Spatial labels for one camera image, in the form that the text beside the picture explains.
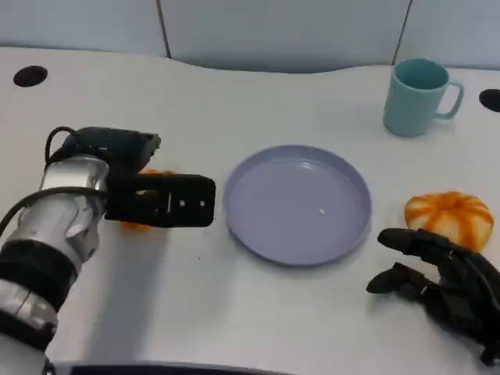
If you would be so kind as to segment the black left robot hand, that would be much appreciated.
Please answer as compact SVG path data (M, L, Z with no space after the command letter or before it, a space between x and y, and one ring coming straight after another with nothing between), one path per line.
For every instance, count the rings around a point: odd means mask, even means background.
M108 164L111 173L136 174L161 145L158 134L109 127L85 127L69 135L58 150L62 159L89 155Z

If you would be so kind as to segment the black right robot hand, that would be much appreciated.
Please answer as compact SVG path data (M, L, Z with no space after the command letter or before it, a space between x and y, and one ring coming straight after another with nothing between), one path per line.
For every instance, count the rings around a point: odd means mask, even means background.
M499 364L499 271L481 254L419 229L386 228L379 243L437 267L439 282L400 262L366 286L375 295L396 294L425 308L440 327L483 347L480 361Z

